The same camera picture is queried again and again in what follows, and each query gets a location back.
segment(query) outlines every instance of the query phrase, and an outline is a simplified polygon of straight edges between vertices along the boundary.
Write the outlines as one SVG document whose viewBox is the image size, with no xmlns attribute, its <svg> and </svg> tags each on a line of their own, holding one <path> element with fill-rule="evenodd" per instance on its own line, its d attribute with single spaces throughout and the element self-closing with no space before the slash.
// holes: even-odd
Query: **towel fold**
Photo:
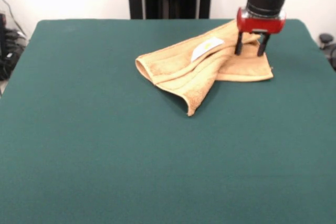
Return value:
<svg viewBox="0 0 336 224">
<path fill-rule="evenodd" d="M 259 37 L 243 34 L 243 50 L 236 56 L 238 29 L 233 20 L 197 37 L 141 55 L 135 65 L 155 86 L 182 97 L 188 106 L 187 114 L 192 116 L 216 80 L 251 82 L 273 77 L 266 54 L 257 56 Z M 212 45 L 214 38 L 223 43 Z M 192 60 L 197 50 L 201 54 Z"/>
</svg>

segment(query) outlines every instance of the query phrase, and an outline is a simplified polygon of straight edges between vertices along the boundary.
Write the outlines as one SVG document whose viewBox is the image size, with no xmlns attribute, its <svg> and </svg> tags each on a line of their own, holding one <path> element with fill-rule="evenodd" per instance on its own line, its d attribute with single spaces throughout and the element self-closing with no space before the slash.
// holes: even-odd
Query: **black cable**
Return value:
<svg viewBox="0 0 336 224">
<path fill-rule="evenodd" d="M 19 28 L 19 30 L 21 31 L 21 33 L 23 33 L 25 36 L 27 36 L 25 34 L 25 32 L 23 31 L 22 27 L 19 25 L 19 23 L 16 21 L 16 19 L 14 18 L 14 15 L 13 15 L 13 12 L 12 12 L 12 8 L 11 8 L 11 5 L 6 1 L 6 0 L 2 0 L 8 7 L 8 10 L 9 10 L 9 13 L 15 23 L 15 25 L 17 26 L 17 28 Z"/>
</svg>

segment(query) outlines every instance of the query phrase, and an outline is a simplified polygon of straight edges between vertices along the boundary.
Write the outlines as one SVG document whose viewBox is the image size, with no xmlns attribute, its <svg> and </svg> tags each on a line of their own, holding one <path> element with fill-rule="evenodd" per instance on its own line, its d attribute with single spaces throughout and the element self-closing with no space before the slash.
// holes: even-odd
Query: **orange towel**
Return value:
<svg viewBox="0 0 336 224">
<path fill-rule="evenodd" d="M 182 97 L 191 116 L 215 80 L 249 82 L 273 77 L 266 54 L 257 56 L 260 36 L 243 34 L 240 56 L 234 54 L 237 37 L 233 20 L 205 34 L 141 55 L 135 65 L 155 86 Z"/>
</svg>

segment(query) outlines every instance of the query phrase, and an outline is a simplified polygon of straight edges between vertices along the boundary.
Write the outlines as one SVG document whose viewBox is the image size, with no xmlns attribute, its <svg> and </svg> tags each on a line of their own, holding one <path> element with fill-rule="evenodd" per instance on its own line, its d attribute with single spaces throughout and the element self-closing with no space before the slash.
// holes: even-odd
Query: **towel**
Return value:
<svg viewBox="0 0 336 224">
<path fill-rule="evenodd" d="M 266 54 L 257 56 L 260 38 L 243 34 L 243 49 L 235 55 L 238 28 L 235 20 L 197 37 L 141 55 L 135 65 L 156 87 L 178 95 L 192 116 L 217 81 L 251 82 L 271 79 Z"/>
</svg>

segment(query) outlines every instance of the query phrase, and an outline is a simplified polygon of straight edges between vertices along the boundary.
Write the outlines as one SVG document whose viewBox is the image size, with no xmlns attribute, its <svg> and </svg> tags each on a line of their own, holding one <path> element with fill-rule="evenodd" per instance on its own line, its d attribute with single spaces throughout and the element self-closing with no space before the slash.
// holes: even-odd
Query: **white label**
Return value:
<svg viewBox="0 0 336 224">
<path fill-rule="evenodd" d="M 193 51 L 193 55 L 191 56 L 191 62 L 195 61 L 197 58 L 210 51 L 211 49 L 223 44 L 224 41 L 222 39 L 218 39 L 213 37 L 204 41 L 202 44 L 198 45 Z"/>
</svg>

